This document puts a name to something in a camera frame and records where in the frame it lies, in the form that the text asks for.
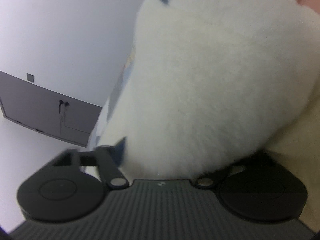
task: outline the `wall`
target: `wall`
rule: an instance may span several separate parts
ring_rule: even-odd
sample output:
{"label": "wall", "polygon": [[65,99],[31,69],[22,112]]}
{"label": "wall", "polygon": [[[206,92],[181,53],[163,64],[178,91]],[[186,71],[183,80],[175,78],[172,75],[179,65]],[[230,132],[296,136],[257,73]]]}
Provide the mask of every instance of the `wall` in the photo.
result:
{"label": "wall", "polygon": [[6,120],[0,111],[0,225],[6,232],[24,220],[16,203],[20,184],[69,147],[75,146]]}
{"label": "wall", "polygon": [[143,0],[1,0],[0,70],[103,106]]}

